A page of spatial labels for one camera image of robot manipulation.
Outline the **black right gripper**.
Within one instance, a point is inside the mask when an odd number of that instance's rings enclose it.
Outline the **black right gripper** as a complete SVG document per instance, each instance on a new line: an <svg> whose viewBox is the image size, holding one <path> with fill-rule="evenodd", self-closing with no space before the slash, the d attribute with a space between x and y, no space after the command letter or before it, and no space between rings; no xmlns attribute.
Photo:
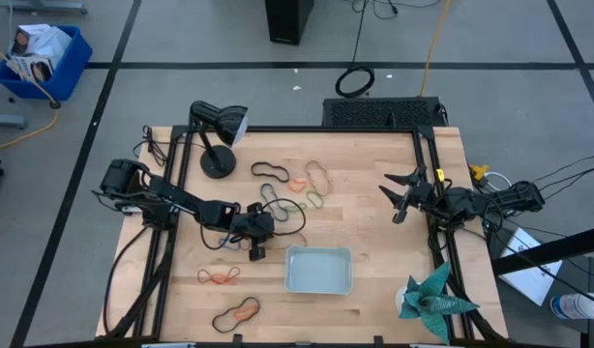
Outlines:
<svg viewBox="0 0 594 348"><path fill-rule="evenodd" d="M420 209L434 202L433 186L427 180L427 168L424 164L419 165L410 175L400 176L385 174L384 177L396 184L407 187L405 194L397 194L388 188L378 188L390 200L393 207L397 209L395 223L404 222L408 207Z"/></svg>

